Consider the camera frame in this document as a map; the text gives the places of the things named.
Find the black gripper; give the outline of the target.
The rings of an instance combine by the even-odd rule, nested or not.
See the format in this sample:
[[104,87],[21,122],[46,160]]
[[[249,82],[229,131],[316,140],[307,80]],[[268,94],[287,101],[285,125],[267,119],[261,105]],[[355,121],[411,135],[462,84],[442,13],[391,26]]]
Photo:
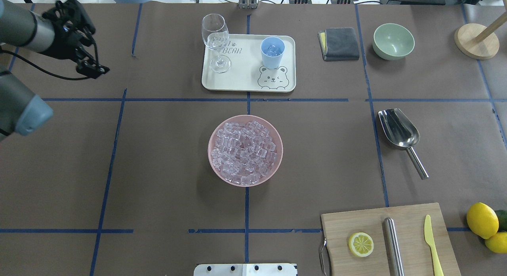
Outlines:
[[96,45],[93,38],[96,28],[78,0],[58,0],[55,7],[42,14],[42,18],[51,23],[54,38],[41,54],[74,61],[77,63],[76,72],[91,79],[109,72],[109,67],[89,59],[91,55],[84,49],[84,46]]

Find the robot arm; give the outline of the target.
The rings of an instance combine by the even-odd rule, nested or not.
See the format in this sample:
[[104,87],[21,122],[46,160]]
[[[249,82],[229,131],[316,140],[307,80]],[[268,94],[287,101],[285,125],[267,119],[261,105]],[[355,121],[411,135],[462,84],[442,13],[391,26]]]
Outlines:
[[[38,14],[9,0],[1,0],[1,54],[10,55],[56,79],[81,81],[107,74],[100,63],[96,28],[78,0],[58,0]],[[75,64],[78,77],[56,74],[5,45]],[[31,135],[53,117],[53,109],[34,92],[13,66],[1,65],[1,140]]]

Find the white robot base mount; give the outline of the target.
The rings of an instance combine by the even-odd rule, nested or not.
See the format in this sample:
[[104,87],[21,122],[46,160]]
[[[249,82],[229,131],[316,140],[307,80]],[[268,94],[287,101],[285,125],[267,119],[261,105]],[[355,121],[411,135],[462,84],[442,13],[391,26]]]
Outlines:
[[197,265],[194,276],[297,276],[293,263],[229,263]]

